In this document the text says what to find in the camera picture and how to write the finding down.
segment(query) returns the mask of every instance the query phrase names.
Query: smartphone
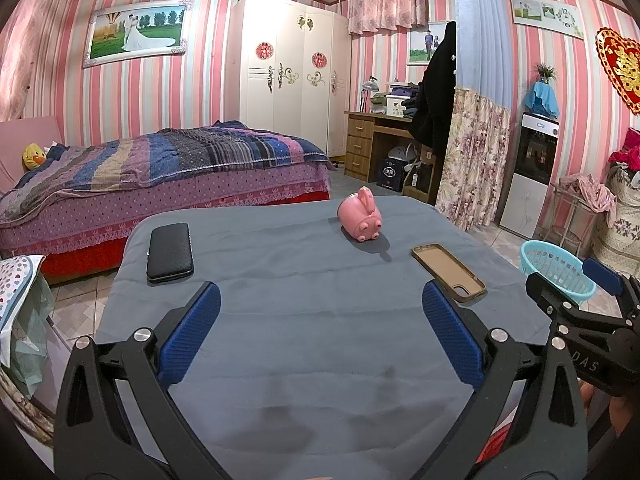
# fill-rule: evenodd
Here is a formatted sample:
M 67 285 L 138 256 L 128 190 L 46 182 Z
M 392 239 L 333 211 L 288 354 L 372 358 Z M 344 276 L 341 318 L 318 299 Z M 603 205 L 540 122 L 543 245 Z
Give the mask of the smartphone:
M 486 285 L 482 280 L 440 244 L 414 247 L 411 255 L 459 303 L 470 301 L 486 292 Z
M 193 274 L 191 235 L 186 223 L 169 224 L 151 231 L 146 254 L 149 283 L 164 283 Z

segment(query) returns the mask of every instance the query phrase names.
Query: pink headboard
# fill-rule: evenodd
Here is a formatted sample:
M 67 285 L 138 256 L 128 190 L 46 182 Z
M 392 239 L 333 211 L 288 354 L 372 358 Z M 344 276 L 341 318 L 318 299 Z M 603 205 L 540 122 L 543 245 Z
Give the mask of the pink headboard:
M 24 174 L 22 152 L 29 144 L 48 148 L 54 140 L 62 142 L 54 117 L 0 123 L 0 193 L 9 191 Z

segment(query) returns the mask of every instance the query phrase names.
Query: black coat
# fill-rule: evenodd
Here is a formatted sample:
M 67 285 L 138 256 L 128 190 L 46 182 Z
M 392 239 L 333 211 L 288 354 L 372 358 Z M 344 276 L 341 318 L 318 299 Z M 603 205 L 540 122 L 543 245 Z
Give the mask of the black coat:
M 436 156 L 447 151 L 456 88 L 456 22 L 447 23 L 440 46 L 433 53 L 418 92 L 417 112 L 409 126 L 415 140 L 431 146 Z

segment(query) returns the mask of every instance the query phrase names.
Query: metal screw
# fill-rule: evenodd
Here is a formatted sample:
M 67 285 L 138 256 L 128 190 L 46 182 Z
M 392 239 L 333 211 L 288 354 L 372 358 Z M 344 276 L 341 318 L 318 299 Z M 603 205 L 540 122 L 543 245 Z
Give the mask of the metal screw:
M 562 339 L 561 337 L 555 337 L 551 340 L 551 346 L 553 346 L 553 348 L 555 348 L 556 350 L 564 350 L 566 344 L 564 342 L 564 339 Z
M 504 343 L 509 338 L 509 334 L 501 328 L 494 328 L 491 330 L 491 337 L 500 343 Z
M 151 330 L 148 328 L 139 328 L 133 333 L 133 339 L 136 341 L 146 341 L 151 337 Z
M 87 348 L 89 346 L 89 343 L 90 343 L 89 338 L 87 336 L 82 336 L 82 337 L 79 337 L 78 340 L 76 341 L 76 346 L 79 349 Z

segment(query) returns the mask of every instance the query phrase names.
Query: red bed skirt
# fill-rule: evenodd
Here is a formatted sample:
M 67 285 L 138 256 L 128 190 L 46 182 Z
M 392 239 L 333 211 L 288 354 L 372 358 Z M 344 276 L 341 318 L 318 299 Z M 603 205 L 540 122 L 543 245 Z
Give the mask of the red bed skirt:
M 329 193 L 326 191 L 315 191 L 305 193 L 294 198 L 284 200 L 274 200 L 264 205 L 296 204 L 301 202 L 317 202 L 319 200 L 329 200 Z M 54 283 L 66 282 L 103 272 L 104 270 L 115 269 L 122 263 L 124 245 L 126 238 L 118 240 L 108 240 L 77 251 L 68 253 L 50 254 L 42 263 L 41 272 L 50 285 Z

